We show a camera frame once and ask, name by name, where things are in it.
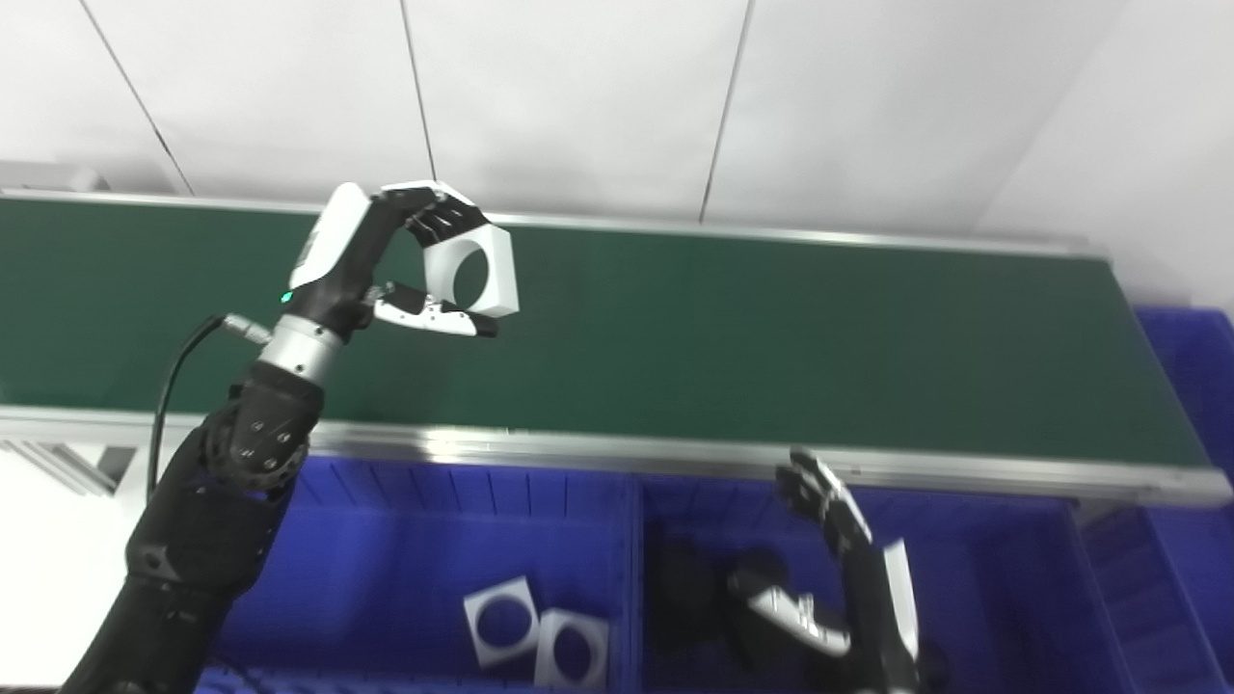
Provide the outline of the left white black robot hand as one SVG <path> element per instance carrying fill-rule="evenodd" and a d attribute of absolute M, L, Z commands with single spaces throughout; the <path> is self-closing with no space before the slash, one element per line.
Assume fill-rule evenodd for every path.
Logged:
<path fill-rule="evenodd" d="M 376 282 L 389 241 L 408 231 L 420 245 L 426 288 Z M 369 193 L 343 183 L 328 198 L 292 269 L 283 311 L 348 341 L 374 319 L 429 333 L 497 333 L 520 312 L 507 228 L 436 180 Z"/>

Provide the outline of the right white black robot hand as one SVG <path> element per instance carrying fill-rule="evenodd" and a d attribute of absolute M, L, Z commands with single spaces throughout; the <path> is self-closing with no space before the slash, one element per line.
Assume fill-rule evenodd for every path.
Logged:
<path fill-rule="evenodd" d="M 805 650 L 805 673 L 819 693 L 918 693 L 921 620 L 905 541 L 879 546 L 850 488 L 814 452 L 795 447 L 775 470 L 777 494 L 814 524 L 839 568 L 843 614 L 821 610 L 768 572 L 740 568 L 727 579 L 740 612 Z"/>

